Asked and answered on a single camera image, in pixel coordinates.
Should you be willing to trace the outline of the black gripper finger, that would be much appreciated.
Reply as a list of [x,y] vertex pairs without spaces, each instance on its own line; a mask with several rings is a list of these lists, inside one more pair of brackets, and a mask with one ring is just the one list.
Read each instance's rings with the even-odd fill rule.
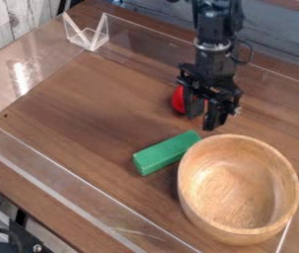
[[227,120],[228,110],[224,101],[211,99],[208,101],[208,110],[204,115],[203,129],[212,131],[216,127],[220,127]]
[[187,88],[184,102],[188,119],[199,117],[204,113],[206,99],[203,95],[195,92],[191,88]]

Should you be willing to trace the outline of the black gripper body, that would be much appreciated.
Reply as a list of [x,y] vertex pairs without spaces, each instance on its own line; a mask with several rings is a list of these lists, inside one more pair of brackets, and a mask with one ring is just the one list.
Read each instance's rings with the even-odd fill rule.
[[228,115],[234,116],[238,113],[243,90],[235,83],[232,75],[210,78],[198,72],[194,64],[180,63],[176,84],[178,86],[182,85],[186,89],[191,88],[203,95],[206,99],[204,113],[207,113],[208,101],[211,99],[226,102]]

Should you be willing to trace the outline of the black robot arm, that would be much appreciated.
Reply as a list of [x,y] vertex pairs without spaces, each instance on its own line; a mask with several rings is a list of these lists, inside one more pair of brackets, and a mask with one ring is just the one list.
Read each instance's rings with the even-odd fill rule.
[[242,0],[192,0],[195,62],[179,63],[172,109],[190,119],[203,118],[203,129],[220,127],[240,111],[243,90],[235,83],[239,59],[238,38],[244,25]]

